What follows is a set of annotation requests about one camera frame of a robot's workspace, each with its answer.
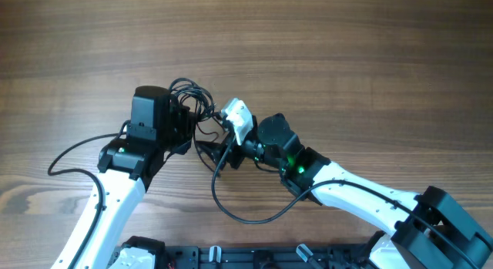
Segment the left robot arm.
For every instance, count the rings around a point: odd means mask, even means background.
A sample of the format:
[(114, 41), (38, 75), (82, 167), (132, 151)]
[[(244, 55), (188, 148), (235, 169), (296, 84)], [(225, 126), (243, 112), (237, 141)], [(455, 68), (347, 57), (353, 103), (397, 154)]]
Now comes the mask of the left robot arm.
[(92, 194), (55, 268), (104, 268), (122, 230), (166, 161), (191, 147), (196, 115), (172, 88), (140, 86), (131, 117), (102, 148)]

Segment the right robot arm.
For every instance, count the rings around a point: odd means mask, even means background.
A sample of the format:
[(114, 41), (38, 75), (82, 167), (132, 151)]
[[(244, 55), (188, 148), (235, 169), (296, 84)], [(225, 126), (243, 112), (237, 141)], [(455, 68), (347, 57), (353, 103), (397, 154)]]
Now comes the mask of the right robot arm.
[(215, 163), (215, 175), (248, 158), (278, 173), (296, 201), (335, 207), (375, 226), (379, 233), (365, 255), (375, 268), (481, 268), (492, 253), (492, 237), (442, 189), (415, 193), (359, 177), (303, 146), (280, 113), (226, 127), (222, 143), (196, 144)]

